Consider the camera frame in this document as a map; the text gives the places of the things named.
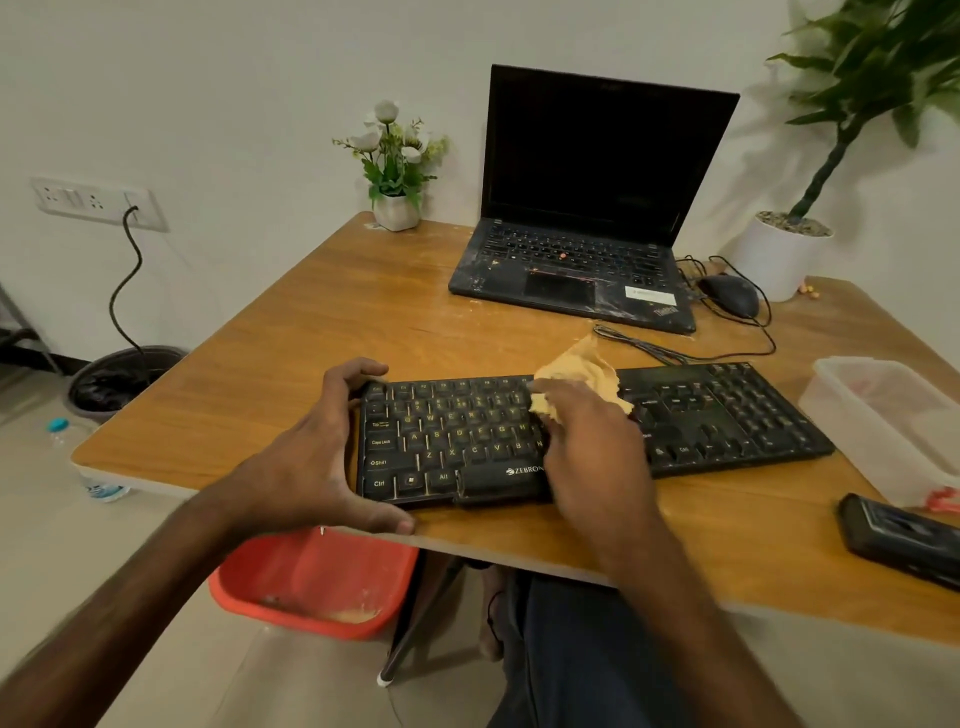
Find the table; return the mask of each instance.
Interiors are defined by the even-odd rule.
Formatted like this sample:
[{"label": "table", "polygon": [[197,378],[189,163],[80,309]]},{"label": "table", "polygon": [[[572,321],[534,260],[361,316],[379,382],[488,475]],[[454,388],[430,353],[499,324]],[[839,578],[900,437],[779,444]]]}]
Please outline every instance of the table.
[{"label": "table", "polygon": [[[296,422],[321,393],[324,370],[353,356],[389,363],[396,380],[529,374],[589,333],[587,319],[450,295],[471,232],[423,222],[390,233],[357,215],[103,425],[74,463],[107,482],[187,497]],[[897,359],[960,399],[960,374],[856,286],[812,282],[819,300],[775,305],[780,352],[751,359],[789,400],[812,362],[834,354]],[[691,353],[766,347],[756,329],[698,309],[689,337],[619,328]],[[657,364],[614,342],[600,352],[616,367]],[[658,487],[719,599],[960,643],[960,595],[843,548],[833,504],[850,491],[877,493],[842,454]],[[402,539],[414,546],[604,582],[552,505],[434,508],[418,518],[417,535]]]}]

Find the yellow cloth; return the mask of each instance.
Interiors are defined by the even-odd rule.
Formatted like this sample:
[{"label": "yellow cloth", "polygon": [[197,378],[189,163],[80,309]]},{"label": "yellow cloth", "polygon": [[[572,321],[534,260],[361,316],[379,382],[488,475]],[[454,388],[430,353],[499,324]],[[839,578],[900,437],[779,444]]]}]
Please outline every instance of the yellow cloth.
[{"label": "yellow cloth", "polygon": [[[578,341],[545,367],[540,367],[534,378],[582,381],[604,400],[618,404],[628,415],[634,409],[632,404],[617,396],[620,377],[616,375],[616,369],[600,358],[596,337],[592,335]],[[535,394],[532,400],[531,412],[560,421],[557,410],[547,402],[545,395]]]}]

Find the person's right arm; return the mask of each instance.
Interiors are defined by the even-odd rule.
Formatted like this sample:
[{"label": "person's right arm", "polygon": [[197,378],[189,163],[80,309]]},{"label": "person's right arm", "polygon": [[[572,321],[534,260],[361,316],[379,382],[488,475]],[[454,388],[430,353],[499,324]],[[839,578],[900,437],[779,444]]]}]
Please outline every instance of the person's right arm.
[{"label": "person's right arm", "polygon": [[563,422],[545,422],[557,507],[655,636],[698,723],[799,728],[663,520],[636,424],[581,382],[538,379],[533,390]]}]

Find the tiled floor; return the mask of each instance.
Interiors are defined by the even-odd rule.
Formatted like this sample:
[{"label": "tiled floor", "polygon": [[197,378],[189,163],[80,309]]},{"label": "tiled floor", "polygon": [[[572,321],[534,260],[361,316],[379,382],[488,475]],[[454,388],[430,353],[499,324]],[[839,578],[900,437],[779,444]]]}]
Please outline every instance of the tiled floor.
[{"label": "tiled floor", "polygon": [[[53,456],[44,424],[62,383],[0,367],[0,674],[109,576],[175,500],[91,502]],[[107,728],[484,726],[503,690],[475,651],[479,581],[389,693],[375,684],[385,644],[338,643],[223,612],[199,590],[101,723]],[[960,595],[957,614],[960,619]],[[960,650],[835,622],[751,610],[741,634],[810,726],[960,724]]]}]

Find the white plant pot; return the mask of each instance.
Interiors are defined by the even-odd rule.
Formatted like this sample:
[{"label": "white plant pot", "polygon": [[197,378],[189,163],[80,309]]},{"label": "white plant pot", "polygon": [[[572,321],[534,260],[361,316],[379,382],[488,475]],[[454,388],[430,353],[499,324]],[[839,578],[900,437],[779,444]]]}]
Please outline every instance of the white plant pot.
[{"label": "white plant pot", "polygon": [[730,262],[767,299],[788,301],[803,284],[813,258],[831,238],[782,231],[755,217],[736,241]]},{"label": "white plant pot", "polygon": [[373,201],[373,217],[392,232],[415,228],[420,213],[406,197],[379,197]]}]

